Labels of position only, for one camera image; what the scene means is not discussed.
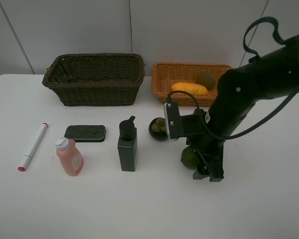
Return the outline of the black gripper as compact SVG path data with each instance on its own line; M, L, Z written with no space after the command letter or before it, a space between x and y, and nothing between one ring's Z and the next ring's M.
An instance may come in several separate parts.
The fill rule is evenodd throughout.
M195 109L185 120L186 143L192 145L196 163L193 180L209 178L210 182L220 182L224 179L223 145L224 139L210 136L203 126L219 137L226 136L226 121L219 111L205 112Z

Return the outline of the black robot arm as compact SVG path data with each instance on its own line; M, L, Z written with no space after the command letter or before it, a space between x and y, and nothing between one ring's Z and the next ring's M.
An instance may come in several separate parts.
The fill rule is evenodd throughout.
M224 142L259 128L299 93L299 35L284 41L282 48L227 71L217 87L218 95L209 110L194 111L199 131L186 142L193 147L197 159L194 180L208 177L211 182L221 181ZM269 115L244 131L233 133L257 101L282 96L285 100Z

